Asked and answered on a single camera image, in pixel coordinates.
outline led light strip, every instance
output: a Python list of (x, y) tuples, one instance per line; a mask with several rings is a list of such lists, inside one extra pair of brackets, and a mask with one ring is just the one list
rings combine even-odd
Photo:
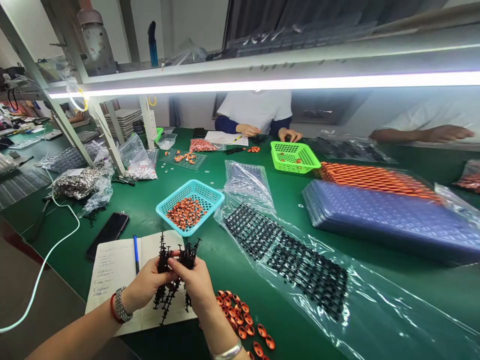
[[(457, 71), (131, 87), (108, 90), (86, 90), (83, 93), (87, 97), (99, 97), (246, 90), (403, 88), (477, 85), (480, 85), (480, 71)], [(69, 94), (66, 92), (49, 93), (49, 95), (52, 99), (66, 99), (69, 97)], [(70, 95), (74, 98), (82, 97), (82, 94), (79, 92), (71, 93)]]

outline red bracelet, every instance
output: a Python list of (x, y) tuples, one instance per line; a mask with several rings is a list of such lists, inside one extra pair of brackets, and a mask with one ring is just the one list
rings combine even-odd
[(113, 318), (115, 319), (115, 321), (119, 324), (125, 324), (125, 321), (123, 321), (121, 318), (119, 318), (117, 316), (117, 314), (115, 313), (115, 306), (114, 306), (114, 297), (115, 297), (115, 293), (113, 293), (113, 295), (111, 296), (110, 298), (110, 311), (111, 311), (111, 314), (113, 315)]

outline wristwatch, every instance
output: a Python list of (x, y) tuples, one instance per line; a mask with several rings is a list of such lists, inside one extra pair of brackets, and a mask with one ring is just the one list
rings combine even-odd
[(115, 291), (115, 309), (117, 314), (120, 316), (120, 319), (126, 323), (134, 317), (132, 313), (128, 313), (124, 305), (122, 304), (122, 291), (126, 289), (126, 286), (122, 286), (117, 291)]

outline hand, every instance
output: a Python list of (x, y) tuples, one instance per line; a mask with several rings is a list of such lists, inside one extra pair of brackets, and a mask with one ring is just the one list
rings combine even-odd
[(262, 132), (258, 127), (247, 125), (247, 124), (238, 124), (236, 126), (236, 132), (242, 133), (246, 137), (252, 137), (258, 135)]
[(157, 266), (160, 258), (151, 258), (141, 268), (135, 280), (121, 293), (121, 303), (129, 314), (146, 306), (161, 285), (174, 282), (179, 277), (172, 271), (159, 274)]
[(286, 127), (282, 127), (280, 130), (278, 130), (278, 137), (280, 138), (281, 142), (285, 142), (285, 138), (289, 135), (291, 137), (291, 143), (296, 143), (298, 140), (304, 137), (301, 132), (296, 132), (292, 129), (287, 129)]
[[(173, 256), (179, 256), (180, 251), (175, 250)], [(191, 297), (191, 306), (195, 314), (208, 311), (212, 307), (217, 307), (217, 299), (214, 295), (214, 288), (210, 280), (209, 270), (205, 261), (198, 256), (193, 264), (193, 270), (188, 270), (173, 257), (168, 259), (168, 265), (173, 272), (177, 274), (184, 282), (186, 290)]]
[(421, 142), (424, 143), (446, 143), (459, 139), (474, 137), (475, 133), (461, 126), (442, 125), (431, 129), (422, 130)]

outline pen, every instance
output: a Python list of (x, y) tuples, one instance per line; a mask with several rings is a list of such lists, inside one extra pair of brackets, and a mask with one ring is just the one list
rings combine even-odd
[(139, 249), (137, 248), (137, 235), (133, 235), (133, 245), (135, 245), (135, 270), (136, 274), (139, 274)]

